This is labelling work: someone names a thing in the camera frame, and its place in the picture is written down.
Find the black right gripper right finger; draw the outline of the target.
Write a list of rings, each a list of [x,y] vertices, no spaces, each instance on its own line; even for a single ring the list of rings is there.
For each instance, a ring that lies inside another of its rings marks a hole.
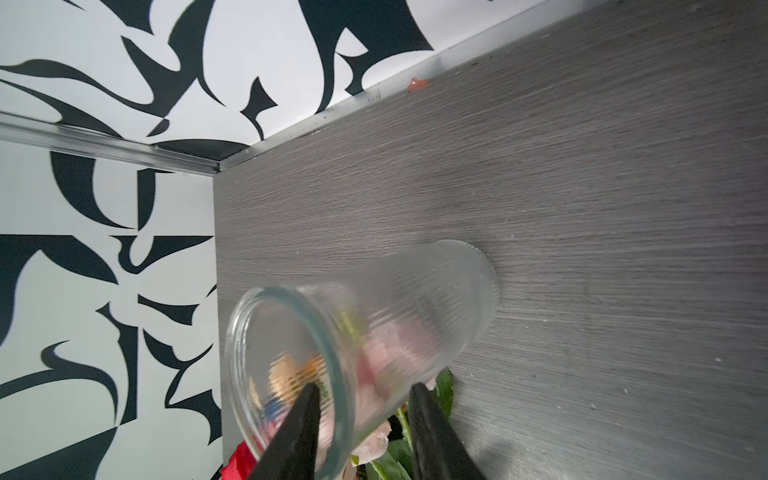
[[[485,479],[424,384],[410,388],[408,403],[415,479]]]

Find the clear ribbed glass vase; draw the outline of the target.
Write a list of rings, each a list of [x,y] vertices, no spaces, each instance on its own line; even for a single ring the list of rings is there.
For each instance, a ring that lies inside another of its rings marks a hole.
[[[234,308],[225,379],[256,457],[308,383],[320,393],[316,475],[338,475],[410,387],[438,377],[490,325],[500,287],[474,246],[441,240],[295,284],[254,288]]]

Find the red artificial rose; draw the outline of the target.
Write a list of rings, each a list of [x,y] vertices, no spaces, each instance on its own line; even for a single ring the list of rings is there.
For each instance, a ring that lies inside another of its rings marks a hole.
[[[247,480],[258,461],[248,444],[243,441],[235,449],[228,463],[220,470],[221,480]]]

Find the pink carnation spray stem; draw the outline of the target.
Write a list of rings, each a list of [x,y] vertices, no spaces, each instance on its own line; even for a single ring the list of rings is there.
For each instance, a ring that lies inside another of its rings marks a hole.
[[[455,378],[451,370],[443,369],[426,387],[444,416],[449,419],[455,397]],[[369,438],[370,451],[376,453],[381,450],[382,455],[364,462],[362,454],[351,454],[340,479],[380,479],[382,472],[394,475],[404,473],[413,479],[413,451],[409,443],[411,427],[408,415],[409,404],[405,402]]]

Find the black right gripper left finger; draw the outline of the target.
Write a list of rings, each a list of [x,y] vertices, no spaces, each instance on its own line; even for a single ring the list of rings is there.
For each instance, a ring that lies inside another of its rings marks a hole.
[[[313,480],[321,418],[320,390],[306,384],[248,480]]]

